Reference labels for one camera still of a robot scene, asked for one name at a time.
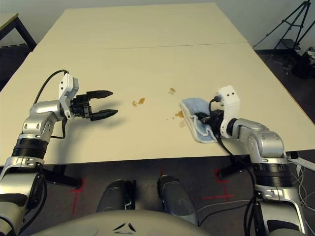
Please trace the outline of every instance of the table leg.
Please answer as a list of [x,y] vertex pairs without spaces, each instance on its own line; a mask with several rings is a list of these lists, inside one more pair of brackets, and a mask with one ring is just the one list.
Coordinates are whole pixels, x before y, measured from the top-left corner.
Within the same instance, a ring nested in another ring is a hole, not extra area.
[[80,179],[65,176],[62,172],[58,172],[60,170],[64,172],[65,167],[66,165],[54,166],[55,171],[43,169],[47,182],[71,188],[80,188],[82,185],[82,181]]

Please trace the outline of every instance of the camera stand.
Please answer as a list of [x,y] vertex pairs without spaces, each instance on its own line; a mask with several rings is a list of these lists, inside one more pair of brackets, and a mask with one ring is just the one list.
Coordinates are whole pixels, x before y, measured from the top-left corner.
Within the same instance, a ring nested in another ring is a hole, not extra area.
[[[255,44],[253,46],[253,49],[259,45],[265,38],[267,38],[270,34],[272,34],[280,25],[282,25],[283,23],[287,23],[289,24],[288,29],[286,30],[286,32],[284,33],[284,35],[282,36],[282,38],[279,40],[279,42],[276,44],[276,46],[273,48],[272,53],[274,53],[274,51],[276,50],[276,48],[279,46],[280,43],[282,43],[287,49],[289,50],[297,50],[297,49],[301,49],[299,47],[299,44],[301,42],[301,40],[305,37],[305,35],[310,31],[310,29],[313,27],[313,25],[315,24],[315,20],[313,21],[313,23],[311,23],[311,25],[308,27],[308,29],[304,32],[304,34],[300,37],[302,28],[304,27],[304,22],[307,16],[307,13],[309,12],[310,9],[310,5],[311,2],[310,0],[306,0],[304,2],[301,3],[301,5],[299,5],[290,15],[288,15],[284,20],[281,21],[280,24],[278,24],[272,31],[270,31],[268,34],[266,34],[266,36],[260,40],[257,44]],[[294,15],[296,12],[297,15],[294,18],[294,20],[292,22],[289,22],[288,19]],[[302,13],[304,12],[304,16],[302,19],[302,22],[300,25],[296,25],[296,21],[300,18],[300,16],[302,15]],[[291,39],[284,39],[284,37],[287,35],[287,33],[292,29],[292,27],[299,27],[299,31],[298,34],[296,36],[295,41],[291,40]]]

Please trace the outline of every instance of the electrical wire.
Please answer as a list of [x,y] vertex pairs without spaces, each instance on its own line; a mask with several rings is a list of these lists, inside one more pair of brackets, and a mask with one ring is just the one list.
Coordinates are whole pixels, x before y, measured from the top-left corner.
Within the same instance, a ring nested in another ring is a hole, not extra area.
[[[289,162],[289,164],[294,164],[294,165],[298,166],[298,165],[297,165],[296,163],[294,163],[294,162]],[[312,207],[310,207],[310,206],[307,205],[307,203],[306,203],[307,198],[308,198],[310,195],[314,194],[315,191],[311,192],[310,194],[307,193],[307,191],[306,191],[306,189],[305,189],[305,187],[304,187],[304,185],[303,185],[304,170],[305,170],[305,168],[303,169],[301,175],[298,176],[298,177],[295,176],[293,173],[291,173],[291,174],[292,174],[293,177],[296,179],[296,182],[299,183],[299,186],[298,186],[298,193],[299,193],[300,201],[301,201],[301,203],[302,203],[302,207],[305,207],[305,208],[307,208],[307,209],[309,209],[309,210],[315,212],[315,209],[312,208]],[[304,197],[304,198],[302,198],[301,187],[303,188],[304,193],[305,193],[305,197]],[[307,225],[307,227],[309,228],[309,230],[312,232],[312,234],[315,236],[314,230],[310,227],[310,225],[308,224],[308,222],[307,222],[306,220],[305,220],[305,224]]]
[[[45,86],[46,86],[47,83],[51,80],[51,78],[53,78],[55,75],[57,75],[57,74],[59,74],[59,73],[61,73],[61,72],[63,72],[64,75],[65,75],[66,73],[69,73],[67,70],[63,70],[63,69],[62,69],[62,70],[57,70],[57,71],[55,71],[54,73],[52,73],[52,74],[47,78],[47,80],[43,83],[42,87],[40,88],[40,90],[39,90],[39,92],[38,92],[38,94],[37,94],[37,96],[36,96],[36,98],[35,98],[35,101],[34,101],[33,105],[38,102],[38,99],[39,99],[41,93],[43,92]],[[66,125],[66,123],[67,123],[67,119],[64,118],[63,121],[62,121],[63,136],[62,136],[62,137],[59,137],[59,136],[53,136],[53,135],[52,135],[51,138],[64,139],[64,138],[65,138],[65,125]]]
[[237,206],[237,207],[233,207],[233,208],[228,208],[228,209],[223,209],[223,210],[218,210],[218,211],[212,212],[212,213],[208,214],[205,218],[203,218],[203,220],[199,223],[199,226],[201,226],[203,224],[203,222],[205,222],[205,220],[208,217],[210,217],[211,215],[214,215],[214,214],[217,214],[217,213],[220,213],[220,212],[223,212],[223,211],[228,211],[228,210],[234,210],[234,209],[242,208],[242,207],[245,207],[245,206],[247,206],[247,204],[244,204],[244,205],[241,205],[241,206]]
[[55,139],[64,139],[65,138],[65,125],[67,124],[67,119],[66,118],[63,118],[62,120],[62,130],[63,130],[63,136],[62,137],[59,137],[59,136],[51,136],[51,138],[55,138]]
[[35,218],[40,214],[41,210],[43,209],[46,199],[47,199],[47,181],[45,179],[45,177],[43,177],[44,179],[44,197],[43,200],[37,210],[37,212],[33,215],[33,217],[21,228],[20,233],[21,234],[28,226],[30,226],[30,224],[35,220]]
[[307,227],[309,227],[309,230],[312,232],[312,234],[315,236],[315,232],[314,230],[310,227],[310,225],[307,223],[307,221],[305,221],[305,224],[307,225]]
[[247,236],[249,235],[249,232],[247,231],[248,223],[247,223],[247,216],[248,216],[248,211],[251,207],[251,205],[255,202],[256,196],[254,195],[251,200],[247,203],[245,212],[244,212],[244,219],[243,219],[243,227],[244,227],[244,235]]
[[247,234],[248,236],[250,235],[251,233],[251,227],[252,227],[252,219],[253,219],[253,216],[254,216],[254,205],[252,205],[252,209],[251,209],[251,214],[248,218],[248,225],[247,225]]
[[241,202],[249,202],[250,200],[237,200],[237,201],[232,201],[232,202],[224,202],[224,203],[214,203],[210,205],[203,206],[202,208],[198,209],[197,212],[200,212],[201,210],[212,207],[212,206],[217,206],[217,205],[224,205],[224,204],[231,204],[231,203],[241,203]]
[[[212,116],[212,111],[211,111],[211,104],[213,102],[219,102],[220,101],[220,98],[219,97],[215,97],[213,98],[210,102],[209,102],[209,112],[210,112],[210,117]],[[230,150],[224,145],[222,139],[221,139],[221,133],[219,132],[217,135],[216,135],[216,138],[217,138],[217,141],[219,143],[219,145],[231,156],[234,158],[234,160],[238,161],[239,163],[241,163],[244,168],[246,169],[246,171],[248,172],[248,174],[250,175],[251,177],[251,181],[252,181],[252,191],[253,191],[253,197],[251,198],[250,202],[247,204],[247,207],[246,207],[246,210],[245,210],[245,213],[244,213],[244,233],[245,235],[249,235],[248,234],[248,230],[247,230],[247,227],[248,225],[250,226],[251,225],[251,222],[249,222],[247,224],[247,216],[248,216],[248,211],[249,211],[249,208],[251,207],[251,204],[254,203],[256,201],[256,196],[255,196],[255,189],[254,189],[254,186],[255,186],[255,177],[253,175],[253,173],[250,171],[250,169],[247,167],[247,164],[242,160],[240,159],[239,157],[236,157],[233,155],[233,153],[230,152]]]
[[57,70],[57,71],[55,71],[54,73],[52,73],[52,74],[47,78],[47,80],[44,82],[44,84],[42,85],[42,87],[40,88],[40,90],[39,90],[39,92],[38,92],[38,94],[37,94],[37,96],[36,96],[36,98],[35,98],[35,101],[34,101],[33,105],[38,102],[38,99],[39,99],[41,93],[43,92],[43,90],[44,90],[46,84],[50,81],[50,79],[53,78],[55,75],[61,73],[61,72],[63,72],[64,74],[68,73],[67,70]]

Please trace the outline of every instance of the red tape mark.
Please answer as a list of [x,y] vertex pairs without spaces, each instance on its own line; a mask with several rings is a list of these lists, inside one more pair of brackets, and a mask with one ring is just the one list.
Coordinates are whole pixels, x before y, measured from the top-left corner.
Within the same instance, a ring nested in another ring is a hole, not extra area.
[[226,194],[226,195],[215,195],[215,196],[206,196],[200,197],[201,200],[209,200],[209,199],[220,199],[220,198],[233,198],[235,197],[234,194]]
[[80,188],[71,189],[71,192],[74,193],[73,204],[72,204],[72,215],[74,215],[74,212],[75,212],[75,207],[76,207],[76,204],[77,204],[78,194],[83,191],[84,184],[85,184],[85,178],[82,179],[82,185],[81,185]]
[[214,170],[214,174],[215,174],[215,178],[216,178],[216,182],[221,184],[222,186],[222,190],[223,190],[223,197],[225,198],[225,201],[228,202],[230,197],[234,197],[234,194],[229,195],[227,193],[227,187],[226,187],[226,183],[228,183],[227,179],[219,179],[217,173],[219,172],[219,170]]

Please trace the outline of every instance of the brown stain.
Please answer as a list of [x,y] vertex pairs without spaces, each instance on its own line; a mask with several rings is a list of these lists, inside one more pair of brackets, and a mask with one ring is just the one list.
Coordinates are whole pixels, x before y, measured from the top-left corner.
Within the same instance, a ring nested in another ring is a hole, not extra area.
[[184,118],[184,114],[182,111],[179,111],[178,113],[175,114],[176,117]]
[[146,100],[144,97],[141,98],[141,99],[139,100],[138,104],[143,104],[143,103],[144,103],[144,100]]

